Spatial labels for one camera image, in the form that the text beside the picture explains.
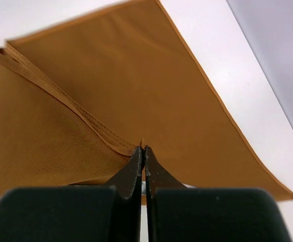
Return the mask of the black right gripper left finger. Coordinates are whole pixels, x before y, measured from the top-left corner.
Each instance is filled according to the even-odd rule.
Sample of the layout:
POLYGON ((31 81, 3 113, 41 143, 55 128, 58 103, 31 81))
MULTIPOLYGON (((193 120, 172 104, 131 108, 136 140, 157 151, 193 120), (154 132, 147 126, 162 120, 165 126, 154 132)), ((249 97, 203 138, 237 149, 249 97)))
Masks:
POLYGON ((139 241, 143 150, 102 186, 18 188, 0 199, 0 241, 139 241))

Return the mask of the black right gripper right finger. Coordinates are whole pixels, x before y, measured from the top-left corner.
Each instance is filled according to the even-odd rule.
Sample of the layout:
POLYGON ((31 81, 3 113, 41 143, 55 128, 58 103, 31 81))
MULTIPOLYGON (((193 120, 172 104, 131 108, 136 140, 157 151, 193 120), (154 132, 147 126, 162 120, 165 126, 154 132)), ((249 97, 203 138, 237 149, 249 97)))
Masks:
POLYGON ((274 199, 262 189, 188 188, 144 151, 150 241, 290 241, 274 199))

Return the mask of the brown cloth napkin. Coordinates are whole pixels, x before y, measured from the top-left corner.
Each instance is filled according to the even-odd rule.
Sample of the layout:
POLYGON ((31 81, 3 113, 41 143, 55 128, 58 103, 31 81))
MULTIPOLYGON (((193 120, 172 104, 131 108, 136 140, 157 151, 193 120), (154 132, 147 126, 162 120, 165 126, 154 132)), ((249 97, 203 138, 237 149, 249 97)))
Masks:
POLYGON ((138 145, 184 184, 293 199, 159 1, 111 6, 0 48, 0 198, 102 184, 138 145))

